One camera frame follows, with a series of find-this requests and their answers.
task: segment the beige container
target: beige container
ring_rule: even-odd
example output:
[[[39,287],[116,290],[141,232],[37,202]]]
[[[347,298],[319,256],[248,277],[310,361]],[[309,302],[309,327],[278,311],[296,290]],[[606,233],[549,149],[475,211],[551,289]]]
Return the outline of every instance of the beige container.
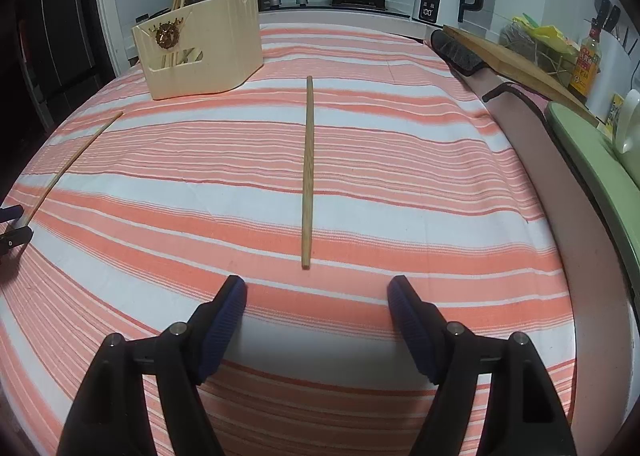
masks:
[[[133,28],[154,100],[229,91],[262,66],[258,0],[209,0]]]

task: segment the green cutting board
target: green cutting board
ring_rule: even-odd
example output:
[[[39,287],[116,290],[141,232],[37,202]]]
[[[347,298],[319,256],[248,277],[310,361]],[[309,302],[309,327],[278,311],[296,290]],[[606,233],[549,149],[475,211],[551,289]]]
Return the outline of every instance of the green cutting board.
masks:
[[[618,161],[611,141],[583,118],[550,102],[548,121],[609,226],[640,312],[640,189]]]

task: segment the striped tablecloth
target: striped tablecloth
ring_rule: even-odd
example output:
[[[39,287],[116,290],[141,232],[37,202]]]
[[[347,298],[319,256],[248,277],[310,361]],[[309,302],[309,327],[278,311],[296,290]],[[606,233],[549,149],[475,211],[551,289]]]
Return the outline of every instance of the striped tablecloth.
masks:
[[[570,408],[575,338],[536,193],[478,98],[427,46],[346,26],[262,28],[265,63],[223,94],[154,101],[139,67],[79,108],[4,205],[28,209],[87,136],[116,121],[2,260],[0,377],[52,455],[103,337],[187,319],[228,274],[241,327],[200,389],[228,455],[408,453],[434,396],[394,332],[386,285],[406,274],[448,320],[524,330]],[[300,266],[305,78],[314,77],[312,267]],[[155,380],[152,431],[172,453]],[[481,379],[462,454],[482,429]]]

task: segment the white handle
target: white handle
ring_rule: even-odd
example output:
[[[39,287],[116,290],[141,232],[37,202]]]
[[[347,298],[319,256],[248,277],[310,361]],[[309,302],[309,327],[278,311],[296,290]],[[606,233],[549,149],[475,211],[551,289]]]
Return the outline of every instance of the white handle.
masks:
[[[618,154],[624,154],[631,147],[631,136],[628,135],[628,127],[631,122],[631,116],[640,104],[640,93],[637,90],[631,90],[627,94],[624,103],[620,106],[616,121],[614,123],[613,146]]]

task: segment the wooden cutting board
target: wooden cutting board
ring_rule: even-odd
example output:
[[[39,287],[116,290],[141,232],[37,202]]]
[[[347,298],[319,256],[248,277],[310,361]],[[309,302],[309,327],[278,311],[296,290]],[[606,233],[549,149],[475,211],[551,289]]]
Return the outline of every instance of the wooden cutting board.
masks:
[[[600,121],[580,100],[569,93],[555,78],[543,72],[522,55],[495,42],[487,41],[487,39],[451,26],[445,26],[444,33],[478,55],[496,73],[536,91],[553,102],[559,102],[576,112],[592,126],[598,126]]]

